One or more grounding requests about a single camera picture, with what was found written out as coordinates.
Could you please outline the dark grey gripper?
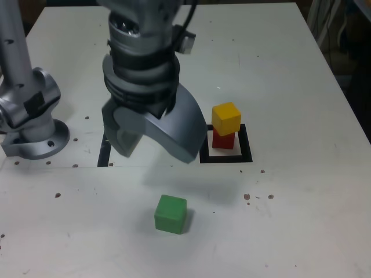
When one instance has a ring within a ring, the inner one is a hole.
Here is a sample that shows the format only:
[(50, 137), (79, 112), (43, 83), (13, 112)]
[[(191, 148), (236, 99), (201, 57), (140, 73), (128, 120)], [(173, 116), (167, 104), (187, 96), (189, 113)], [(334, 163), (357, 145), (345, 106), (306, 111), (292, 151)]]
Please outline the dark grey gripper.
[(147, 136), (179, 161), (195, 160), (207, 124), (195, 98), (179, 84), (179, 73), (176, 56), (139, 71), (115, 67), (110, 55), (104, 57), (106, 88), (124, 106), (114, 100), (103, 106), (104, 134), (120, 155), (129, 158), (142, 136)]

